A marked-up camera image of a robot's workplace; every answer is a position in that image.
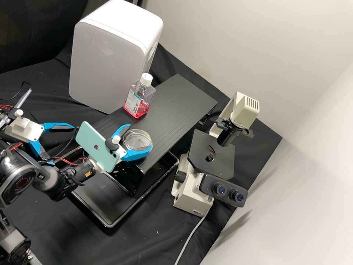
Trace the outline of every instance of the mint green iphone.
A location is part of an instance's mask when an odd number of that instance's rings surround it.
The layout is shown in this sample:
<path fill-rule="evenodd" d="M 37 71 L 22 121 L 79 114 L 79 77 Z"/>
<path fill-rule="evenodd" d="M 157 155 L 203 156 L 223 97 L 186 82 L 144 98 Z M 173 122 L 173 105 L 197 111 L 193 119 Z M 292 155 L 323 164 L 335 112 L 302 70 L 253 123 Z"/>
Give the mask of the mint green iphone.
<path fill-rule="evenodd" d="M 86 121 L 78 130 L 76 142 L 107 172 L 112 172 L 120 159 L 119 149 L 110 151 L 105 138 Z"/>

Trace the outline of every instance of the inverted microscope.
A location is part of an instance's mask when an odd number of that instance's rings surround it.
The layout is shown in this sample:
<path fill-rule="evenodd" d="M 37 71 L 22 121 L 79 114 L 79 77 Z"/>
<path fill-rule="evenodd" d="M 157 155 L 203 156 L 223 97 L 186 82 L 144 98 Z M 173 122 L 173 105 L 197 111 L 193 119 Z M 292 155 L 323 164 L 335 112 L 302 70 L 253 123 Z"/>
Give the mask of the inverted microscope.
<path fill-rule="evenodd" d="M 228 181 L 234 176 L 236 148 L 230 143 L 239 135 L 254 137 L 250 126 L 259 112 L 257 100 L 236 92 L 208 134 L 194 130 L 190 150 L 181 155 L 175 175 L 174 207 L 203 217 L 214 199 L 244 206 L 248 191 Z"/>

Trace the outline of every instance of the microscope base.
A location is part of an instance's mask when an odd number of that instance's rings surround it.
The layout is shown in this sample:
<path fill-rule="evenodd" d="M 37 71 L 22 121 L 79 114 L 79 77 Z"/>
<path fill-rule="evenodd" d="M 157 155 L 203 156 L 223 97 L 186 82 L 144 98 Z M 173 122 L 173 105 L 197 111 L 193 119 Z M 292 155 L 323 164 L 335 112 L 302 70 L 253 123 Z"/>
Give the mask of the microscope base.
<path fill-rule="evenodd" d="M 202 193 L 199 185 L 203 173 L 197 172 L 188 161 L 188 153 L 180 156 L 178 171 L 185 172 L 183 183 L 174 181 L 171 194 L 175 197 L 173 206 L 203 217 L 213 205 L 214 198 Z"/>

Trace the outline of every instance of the white wall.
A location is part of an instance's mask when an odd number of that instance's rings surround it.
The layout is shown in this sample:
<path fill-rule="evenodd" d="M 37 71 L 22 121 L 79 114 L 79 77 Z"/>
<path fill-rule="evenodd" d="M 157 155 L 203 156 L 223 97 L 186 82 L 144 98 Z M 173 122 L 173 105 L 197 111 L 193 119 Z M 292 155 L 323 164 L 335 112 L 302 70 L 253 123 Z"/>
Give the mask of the white wall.
<path fill-rule="evenodd" d="M 353 65 L 283 140 L 202 261 L 352 264 Z"/>
<path fill-rule="evenodd" d="M 161 44 L 228 96 L 261 103 L 286 136 L 353 60 L 350 0 L 145 0 Z"/>

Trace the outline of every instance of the petri dish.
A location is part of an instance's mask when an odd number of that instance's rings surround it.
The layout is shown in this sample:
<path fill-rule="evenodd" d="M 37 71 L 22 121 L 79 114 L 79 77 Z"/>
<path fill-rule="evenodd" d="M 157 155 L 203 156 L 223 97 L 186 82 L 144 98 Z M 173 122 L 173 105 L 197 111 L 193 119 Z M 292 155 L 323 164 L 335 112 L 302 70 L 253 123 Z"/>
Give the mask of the petri dish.
<path fill-rule="evenodd" d="M 150 135 L 140 129 L 128 130 L 124 134 L 122 142 L 129 150 L 143 150 L 152 145 L 152 139 Z"/>

